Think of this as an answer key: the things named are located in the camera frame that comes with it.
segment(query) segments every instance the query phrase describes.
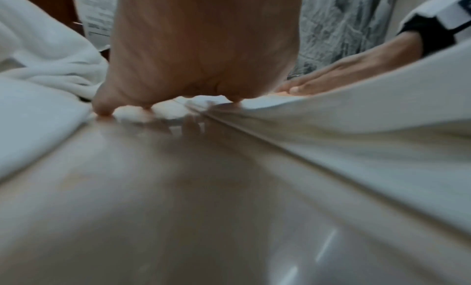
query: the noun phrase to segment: skin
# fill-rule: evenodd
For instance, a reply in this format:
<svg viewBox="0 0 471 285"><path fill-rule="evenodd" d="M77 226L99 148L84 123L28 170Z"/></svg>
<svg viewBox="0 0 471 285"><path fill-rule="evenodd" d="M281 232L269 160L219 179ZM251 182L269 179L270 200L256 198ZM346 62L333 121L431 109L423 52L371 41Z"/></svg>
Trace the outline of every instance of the skin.
<svg viewBox="0 0 471 285"><path fill-rule="evenodd" d="M120 0L99 115L178 96L254 98L279 86L299 50L301 0Z"/></svg>
<svg viewBox="0 0 471 285"><path fill-rule="evenodd" d="M418 61L422 38L417 32L404 32L369 51L285 82L278 91L291 95L315 95L381 75Z"/></svg>

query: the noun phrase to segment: shiny tiled surface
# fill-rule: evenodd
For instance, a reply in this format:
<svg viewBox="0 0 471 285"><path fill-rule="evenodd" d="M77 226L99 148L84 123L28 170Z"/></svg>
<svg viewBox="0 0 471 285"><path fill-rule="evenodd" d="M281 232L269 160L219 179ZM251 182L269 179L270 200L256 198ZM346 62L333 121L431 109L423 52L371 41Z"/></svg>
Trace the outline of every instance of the shiny tiled surface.
<svg viewBox="0 0 471 285"><path fill-rule="evenodd" d="M237 139L172 102L91 119L0 187L0 284L452 282L316 208Z"/></svg>

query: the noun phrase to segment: black cuff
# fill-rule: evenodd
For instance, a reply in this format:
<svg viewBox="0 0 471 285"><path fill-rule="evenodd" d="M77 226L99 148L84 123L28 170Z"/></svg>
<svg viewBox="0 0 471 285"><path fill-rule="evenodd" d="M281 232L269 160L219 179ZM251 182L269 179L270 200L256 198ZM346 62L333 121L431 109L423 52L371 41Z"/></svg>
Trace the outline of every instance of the black cuff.
<svg viewBox="0 0 471 285"><path fill-rule="evenodd" d="M447 30L436 17L414 16L406 22L400 33L416 31L422 38L422 57L441 51L456 44L454 32Z"/></svg>

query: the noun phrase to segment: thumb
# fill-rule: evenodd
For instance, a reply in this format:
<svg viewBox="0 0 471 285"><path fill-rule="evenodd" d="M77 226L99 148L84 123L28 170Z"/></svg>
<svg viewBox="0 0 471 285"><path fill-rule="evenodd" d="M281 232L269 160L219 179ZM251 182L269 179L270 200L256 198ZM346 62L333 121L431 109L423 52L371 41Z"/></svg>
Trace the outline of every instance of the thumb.
<svg viewBox="0 0 471 285"><path fill-rule="evenodd" d="M127 105L116 88L111 88L106 82L103 83L92 100L93 111L101 116L113 114L118 107Z"/></svg>

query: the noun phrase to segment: newspaper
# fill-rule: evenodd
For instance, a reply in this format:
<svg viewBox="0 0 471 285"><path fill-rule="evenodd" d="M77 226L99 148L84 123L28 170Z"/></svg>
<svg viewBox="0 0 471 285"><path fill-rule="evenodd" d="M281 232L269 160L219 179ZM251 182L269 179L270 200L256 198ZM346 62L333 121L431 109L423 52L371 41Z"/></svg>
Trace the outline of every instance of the newspaper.
<svg viewBox="0 0 471 285"><path fill-rule="evenodd" d="M100 51L109 48L118 0L75 0L85 37Z"/></svg>

